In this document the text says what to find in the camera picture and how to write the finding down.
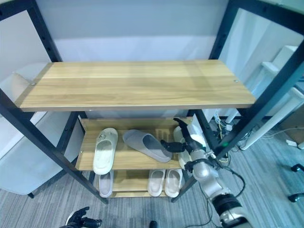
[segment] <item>wall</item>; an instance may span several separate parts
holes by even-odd
[[[219,59],[250,88],[263,61],[272,61],[283,46],[298,46],[302,40],[302,35],[241,9]],[[279,107],[277,105],[267,115],[273,115]],[[211,118],[216,111],[225,116],[232,110],[206,110],[204,113]]]
[[[0,21],[0,81],[36,62],[50,62],[26,11]]]
[[[208,58],[227,0],[37,0],[64,61]]]

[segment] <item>floor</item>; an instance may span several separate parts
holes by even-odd
[[[291,203],[287,196],[304,191],[304,173],[290,166],[304,163],[304,151],[288,146],[281,133],[271,140],[260,139],[244,152],[231,152],[231,168],[246,180],[238,198],[252,214],[258,228],[299,228],[304,224],[304,198]],[[238,193],[241,182],[225,170],[225,183]],[[90,218],[102,219],[104,228],[144,228],[151,220],[162,228],[184,228],[205,223],[206,201],[195,184],[180,200],[163,198],[120,198],[102,204],[63,172],[34,192],[35,198],[0,190],[0,226],[3,228],[58,228],[71,211],[90,206]],[[214,222],[219,225],[213,213]],[[205,228],[215,227],[212,223]]]

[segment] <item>black metal frame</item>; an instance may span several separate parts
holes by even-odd
[[[27,10],[51,61],[62,61],[59,52],[43,21],[35,0],[15,0],[0,4],[0,21],[25,10]],[[99,198],[103,203],[108,203],[108,200],[102,198],[99,195],[99,191],[93,186],[92,179],[94,179],[94,176],[90,175],[90,180],[87,180],[81,174],[81,172],[76,169],[74,165],[64,156],[74,126],[78,120],[78,116],[86,118],[85,112],[71,112],[70,117],[61,134],[57,147],[55,147],[30,121],[34,113],[23,112],[20,108],[15,106],[15,104],[6,96],[6,94],[1,89],[0,113],[50,159],[62,167],[64,171],[70,174],[74,179],[76,179],[92,194]],[[34,195],[32,193],[28,194],[28,196],[34,198]]]
[[[259,0],[230,0],[224,14],[222,23],[219,27],[217,38],[212,48],[209,59],[218,59],[224,47],[224,44],[237,15],[238,9],[244,9],[261,17],[276,22],[295,32],[304,35],[304,15],[285,9],[282,6]],[[61,61],[58,50],[47,30],[47,27],[40,14],[35,0],[15,0],[5,2],[0,5],[0,21],[13,16],[24,10],[28,14],[37,30],[37,33],[51,59],[52,62]],[[234,127],[232,132],[225,136],[218,143],[210,129],[210,126],[202,112],[202,110],[189,110],[189,115],[196,114],[199,124],[202,127],[206,140],[214,151],[217,159],[223,157],[235,144],[261,120],[266,113],[283,97],[283,95],[303,76],[304,72],[304,41],[295,51],[289,61],[278,73],[271,84],[266,88],[257,101],[248,109],[238,109],[242,115],[241,120]],[[85,116],[84,112],[71,113],[63,134],[60,137],[57,147],[52,145],[50,141],[29,121],[33,113],[27,114],[22,112],[13,102],[0,90],[0,113],[7,118],[19,131],[29,138],[37,147],[39,147],[47,156],[60,165],[66,172],[72,175],[77,181],[85,186],[90,192],[96,195],[101,201],[107,203],[107,200],[99,196],[98,191],[80,172],[64,157],[63,151],[67,146],[67,142],[71,136],[71,132],[76,122],[76,117],[80,114]],[[185,187],[181,189],[176,201],[189,189],[195,180],[189,178]]]
[[[282,26],[285,26],[297,33],[304,35],[304,15],[283,8],[279,5],[259,0],[230,0],[222,23],[219,27],[217,38],[212,48],[209,59],[218,59],[227,40],[238,9],[244,9]],[[217,160],[229,152],[241,138],[249,132],[258,121],[260,121],[270,109],[292,88],[304,75],[304,41],[294,52],[288,62],[277,74],[262,95],[248,109],[238,109],[242,118],[226,135],[221,142],[217,142],[202,110],[189,110],[188,115],[196,114],[199,124],[202,127],[206,141],[214,151]],[[175,202],[181,197],[196,181],[190,178],[186,181],[185,187],[180,190],[179,195],[171,201]]]

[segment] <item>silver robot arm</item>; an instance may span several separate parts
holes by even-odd
[[[208,155],[202,149],[193,150],[193,161],[207,159]],[[218,175],[218,171],[205,162],[193,165],[193,177],[201,184],[207,198],[212,202],[224,228],[255,228],[254,220],[247,210],[241,206]]]
[[[223,228],[256,228],[255,221],[231,193],[209,160],[210,156],[215,159],[215,155],[207,153],[201,143],[191,138],[186,123],[178,118],[174,120],[179,123],[184,143],[164,140],[161,143],[170,152],[188,151],[192,161],[185,165],[185,169],[192,172],[193,177],[200,183],[218,213]]]

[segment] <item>light wood shelf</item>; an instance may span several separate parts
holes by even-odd
[[[123,198],[123,197],[152,197],[147,191],[137,192],[113,192],[111,198]],[[168,197],[164,191],[158,197]]]
[[[123,142],[123,133],[129,129],[138,129],[153,134],[158,140],[172,142],[173,130],[177,123],[172,118],[162,119],[82,119],[85,136],[77,159],[76,168],[81,171],[93,170],[96,138],[101,130],[113,127],[118,131],[118,143],[115,151],[113,170],[151,170],[179,169],[177,154],[167,163],[159,162]]]
[[[255,98],[220,60],[48,64],[23,111],[248,108]]]
[[[117,170],[114,171],[113,193],[111,198],[151,197],[148,193],[149,170]],[[95,176],[95,184],[99,189],[99,175]],[[167,196],[163,191],[161,197]]]

